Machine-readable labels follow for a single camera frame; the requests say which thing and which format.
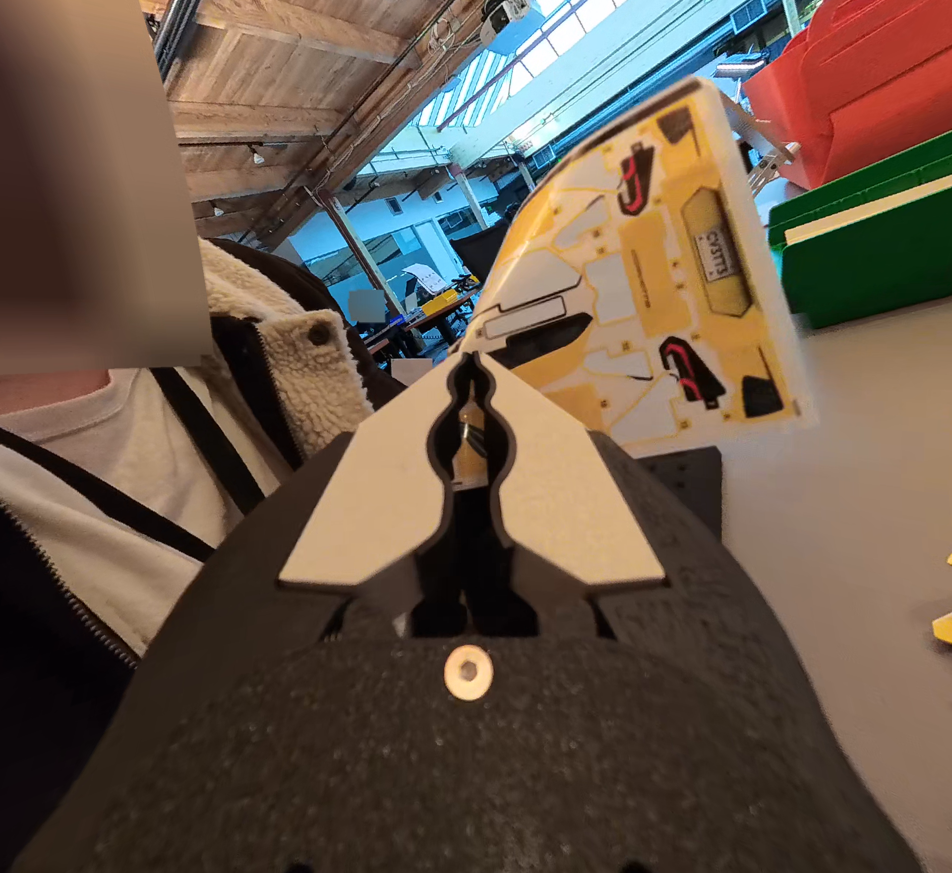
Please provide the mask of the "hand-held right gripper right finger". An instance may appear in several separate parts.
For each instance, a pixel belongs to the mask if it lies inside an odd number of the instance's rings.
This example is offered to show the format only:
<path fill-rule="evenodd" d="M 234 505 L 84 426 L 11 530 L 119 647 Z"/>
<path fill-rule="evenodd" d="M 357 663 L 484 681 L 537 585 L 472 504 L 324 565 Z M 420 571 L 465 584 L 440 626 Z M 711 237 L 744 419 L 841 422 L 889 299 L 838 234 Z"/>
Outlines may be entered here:
<path fill-rule="evenodd" d="M 665 583 L 596 443 L 512 371 L 480 355 L 489 512 L 511 589 L 539 615 Z"/>

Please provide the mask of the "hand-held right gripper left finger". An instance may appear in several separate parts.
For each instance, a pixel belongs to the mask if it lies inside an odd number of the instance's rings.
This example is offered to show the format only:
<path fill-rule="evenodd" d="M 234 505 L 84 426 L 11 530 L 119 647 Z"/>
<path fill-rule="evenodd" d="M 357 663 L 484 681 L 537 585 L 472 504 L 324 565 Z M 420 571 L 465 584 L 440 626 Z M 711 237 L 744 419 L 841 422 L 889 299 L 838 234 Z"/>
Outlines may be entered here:
<path fill-rule="evenodd" d="M 351 435 L 279 571 L 295 590 L 352 597 L 403 636 L 459 636 L 453 461 L 470 357 L 446 358 Z"/>

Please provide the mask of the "yellow sticker sheet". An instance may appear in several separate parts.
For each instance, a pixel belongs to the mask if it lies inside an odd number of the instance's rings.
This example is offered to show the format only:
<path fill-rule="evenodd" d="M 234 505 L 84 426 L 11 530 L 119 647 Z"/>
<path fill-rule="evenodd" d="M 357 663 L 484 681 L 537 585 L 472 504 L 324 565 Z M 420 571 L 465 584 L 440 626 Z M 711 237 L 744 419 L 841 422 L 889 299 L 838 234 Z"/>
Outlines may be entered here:
<path fill-rule="evenodd" d="M 726 106 L 688 77 L 569 153 L 514 218 L 454 349 L 635 458 L 813 426 Z"/>

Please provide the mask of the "black studded mat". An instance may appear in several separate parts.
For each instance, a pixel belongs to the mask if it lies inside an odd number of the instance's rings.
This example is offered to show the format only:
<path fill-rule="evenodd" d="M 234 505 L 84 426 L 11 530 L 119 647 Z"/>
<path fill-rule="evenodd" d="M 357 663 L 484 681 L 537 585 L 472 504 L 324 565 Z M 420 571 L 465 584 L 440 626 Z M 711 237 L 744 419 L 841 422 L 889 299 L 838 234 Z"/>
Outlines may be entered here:
<path fill-rule="evenodd" d="M 723 467 L 717 448 L 654 455 L 639 463 L 722 541 Z"/>

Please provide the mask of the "green storage bin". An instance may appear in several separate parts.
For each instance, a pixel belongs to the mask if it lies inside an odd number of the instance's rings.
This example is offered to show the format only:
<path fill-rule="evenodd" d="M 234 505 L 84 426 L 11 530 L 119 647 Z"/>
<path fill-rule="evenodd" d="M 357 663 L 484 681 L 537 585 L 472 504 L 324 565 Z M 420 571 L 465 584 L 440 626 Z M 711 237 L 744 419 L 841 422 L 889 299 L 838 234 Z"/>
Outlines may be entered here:
<path fill-rule="evenodd" d="M 775 206 L 768 242 L 814 330 L 951 293 L 951 133 Z"/>

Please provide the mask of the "wooden document stand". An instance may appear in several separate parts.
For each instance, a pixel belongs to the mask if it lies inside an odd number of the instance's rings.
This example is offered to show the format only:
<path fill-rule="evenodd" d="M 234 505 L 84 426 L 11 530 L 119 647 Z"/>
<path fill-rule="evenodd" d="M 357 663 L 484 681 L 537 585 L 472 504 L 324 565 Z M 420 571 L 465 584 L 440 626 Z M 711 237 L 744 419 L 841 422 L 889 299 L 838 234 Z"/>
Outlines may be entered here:
<path fill-rule="evenodd" d="M 756 119 L 726 94 L 720 93 L 720 100 L 728 124 L 739 142 L 761 155 L 760 161 L 752 167 L 747 177 L 751 192 L 756 197 L 779 177 L 784 166 L 794 163 L 802 146 L 796 141 L 786 141 L 770 122 Z"/>

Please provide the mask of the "ceiling mounted device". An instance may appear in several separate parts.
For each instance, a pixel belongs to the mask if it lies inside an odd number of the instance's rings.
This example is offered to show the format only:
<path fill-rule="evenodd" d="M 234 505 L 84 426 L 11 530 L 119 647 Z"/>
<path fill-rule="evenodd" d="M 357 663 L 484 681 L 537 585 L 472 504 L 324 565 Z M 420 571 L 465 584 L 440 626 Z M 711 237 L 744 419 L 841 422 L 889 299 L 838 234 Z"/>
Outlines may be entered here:
<path fill-rule="evenodd" d="M 482 4 L 481 46 L 507 57 L 546 21 L 538 0 L 485 0 Z"/>

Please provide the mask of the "red plastic carry case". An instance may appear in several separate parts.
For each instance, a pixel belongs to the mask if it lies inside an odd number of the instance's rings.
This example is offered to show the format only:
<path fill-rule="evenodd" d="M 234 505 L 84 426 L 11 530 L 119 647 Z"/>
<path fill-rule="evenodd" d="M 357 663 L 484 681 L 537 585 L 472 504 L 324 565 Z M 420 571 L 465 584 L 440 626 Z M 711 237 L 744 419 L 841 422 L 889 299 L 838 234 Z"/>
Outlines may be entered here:
<path fill-rule="evenodd" d="M 755 118 L 801 149 L 785 176 L 827 183 L 950 130 L 951 0 L 824 0 L 744 84 Z"/>

